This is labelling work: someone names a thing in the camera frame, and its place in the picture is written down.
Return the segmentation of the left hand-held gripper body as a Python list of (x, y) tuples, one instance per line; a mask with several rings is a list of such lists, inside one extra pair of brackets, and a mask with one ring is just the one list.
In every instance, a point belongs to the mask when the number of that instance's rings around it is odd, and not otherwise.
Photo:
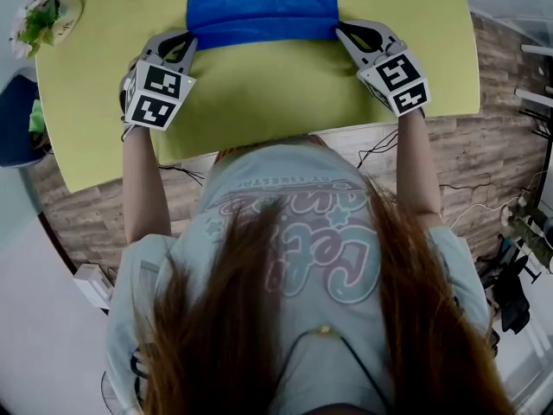
[(196, 79), (174, 70), (157, 54), (143, 55), (120, 83), (122, 120), (128, 125), (165, 131)]

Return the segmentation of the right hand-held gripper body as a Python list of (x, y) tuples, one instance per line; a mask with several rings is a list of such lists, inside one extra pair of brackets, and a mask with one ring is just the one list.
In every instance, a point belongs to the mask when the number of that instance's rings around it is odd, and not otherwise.
[(428, 78), (410, 48), (378, 59), (357, 77), (398, 118), (431, 102)]

